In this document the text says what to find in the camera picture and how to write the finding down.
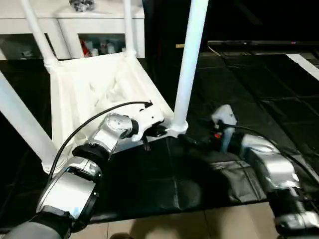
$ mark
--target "black cable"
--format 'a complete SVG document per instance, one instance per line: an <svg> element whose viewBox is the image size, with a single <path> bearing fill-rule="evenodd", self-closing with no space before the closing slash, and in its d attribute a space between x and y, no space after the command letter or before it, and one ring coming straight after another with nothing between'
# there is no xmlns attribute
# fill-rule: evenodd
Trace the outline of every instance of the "black cable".
<svg viewBox="0 0 319 239"><path fill-rule="evenodd" d="M94 115L93 117L89 118L87 121L85 121L83 124L81 124L79 127L77 127L71 134L70 136L65 140L65 142L61 145L58 153L56 154L55 158L54 158L54 161L53 161L53 164L52 164L52 167L51 167L51 170L50 170L50 173L49 173L49 178L48 178L48 182L47 184L50 183L51 179L52 179L52 176L53 176L53 173L54 173L54 170L55 170L55 167L56 167L56 164L58 163L58 160L62 154L62 151L64 150L65 146L68 144L68 142L84 127L86 126L88 123L90 123L91 121L95 120L96 118L100 117L101 115L104 115L106 114L107 112L110 112L112 110L115 110L119 107L122 107L122 106L127 106L127 105L133 105L133 104L144 104L145 105L145 108L147 108L148 106L151 106L152 103L150 102L144 102L144 101L133 101L133 102L127 102L127 103L123 103L123 104L119 104L117 106L113 106L111 108L108 108L107 110L104 110L96 115Z"/></svg>
<svg viewBox="0 0 319 239"><path fill-rule="evenodd" d="M265 136L264 134L249 128L249 127L245 127L245 126L241 126L241 125L231 125L231 124L223 124L224 127L229 127L229 128L238 128L238 129L243 129L246 131L250 131L255 133L258 136L261 136L262 138L264 138L265 140L269 141L271 144L274 145L274 147L279 151L280 154L282 154L284 157L290 159L292 162L294 162L296 165L298 165L301 169L303 169L303 171L317 184L317 186L319 187L319 179L318 179L318 175L311 170L310 166L308 165L304 165L302 162L300 162L299 160L297 160L296 158L294 158L293 156L291 156L287 150L281 148L278 145L275 145L267 136Z"/></svg>

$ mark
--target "white strip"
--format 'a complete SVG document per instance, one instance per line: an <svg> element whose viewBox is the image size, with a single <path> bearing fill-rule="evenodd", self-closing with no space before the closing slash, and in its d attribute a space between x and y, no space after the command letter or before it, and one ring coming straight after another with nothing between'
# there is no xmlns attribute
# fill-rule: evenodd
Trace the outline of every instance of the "white strip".
<svg viewBox="0 0 319 239"><path fill-rule="evenodd" d="M300 54L287 54L287 56L294 62L298 63L302 68L309 72L309 74L319 80L319 69L306 60L303 56Z"/></svg>
<svg viewBox="0 0 319 239"><path fill-rule="evenodd" d="M0 111L42 160L43 167L50 168L57 152L52 140L25 106L1 71Z"/></svg>

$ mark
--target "red object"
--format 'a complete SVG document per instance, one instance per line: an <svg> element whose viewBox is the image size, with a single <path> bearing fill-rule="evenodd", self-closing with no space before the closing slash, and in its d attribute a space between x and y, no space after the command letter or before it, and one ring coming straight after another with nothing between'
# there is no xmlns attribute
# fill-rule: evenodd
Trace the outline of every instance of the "red object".
<svg viewBox="0 0 319 239"><path fill-rule="evenodd" d="M221 135L218 133L216 133L214 136L215 136L215 138L221 138Z"/></svg>
<svg viewBox="0 0 319 239"><path fill-rule="evenodd" d="M80 40L80 43L81 43L81 47L82 47L82 51L83 51L84 57L89 57L90 56L90 51L86 47L86 45L84 44L84 41Z"/></svg>

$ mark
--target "white metal pipe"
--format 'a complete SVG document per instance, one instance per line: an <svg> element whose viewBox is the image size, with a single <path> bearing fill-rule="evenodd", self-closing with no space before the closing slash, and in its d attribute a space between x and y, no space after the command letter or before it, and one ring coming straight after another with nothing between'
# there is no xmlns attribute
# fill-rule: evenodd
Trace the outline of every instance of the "white metal pipe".
<svg viewBox="0 0 319 239"><path fill-rule="evenodd" d="M50 137L0 71L0 111L42 160L51 167L57 150Z"/></svg>
<svg viewBox="0 0 319 239"><path fill-rule="evenodd" d="M29 0L21 0L21 4L24 10L25 17L33 33L34 39L42 53L44 65L46 67L50 67L58 61L54 56L43 31L40 28L38 19L36 18L36 15L30 5Z"/></svg>
<svg viewBox="0 0 319 239"><path fill-rule="evenodd" d="M124 0L124 21L125 21L125 45L129 55L135 55L133 42L133 27L132 27L132 8L131 0Z"/></svg>
<svg viewBox="0 0 319 239"><path fill-rule="evenodd" d="M172 124L172 127L176 131L182 132L187 129L186 116L208 2L209 0L192 0L190 5L185 47L175 102L174 120Z"/></svg>

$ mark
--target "black floor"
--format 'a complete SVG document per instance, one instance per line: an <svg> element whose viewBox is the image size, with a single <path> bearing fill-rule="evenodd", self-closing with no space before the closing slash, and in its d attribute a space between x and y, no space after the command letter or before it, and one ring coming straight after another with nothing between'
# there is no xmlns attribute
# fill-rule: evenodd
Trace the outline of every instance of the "black floor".
<svg viewBox="0 0 319 239"><path fill-rule="evenodd" d="M154 65L148 72L173 109L180 57ZM49 75L43 63L0 62L0 70L50 135ZM238 124L259 130L281 145L319 153L318 102L319 82L287 56L201 57L187 134L209 136L206 116L220 105L230 104ZM0 228L5 232L32 217L46 175L40 160L3 116L0 122L15 148L10 159L2 159ZM189 149L174 138L155 141L151 147L150 152L137 147L114 156L92 222L266 200L252 169L235 155ZM6 143L2 150L8 150ZM318 158L308 160L319 172ZM305 177L303 182L316 199L317 189Z"/></svg>

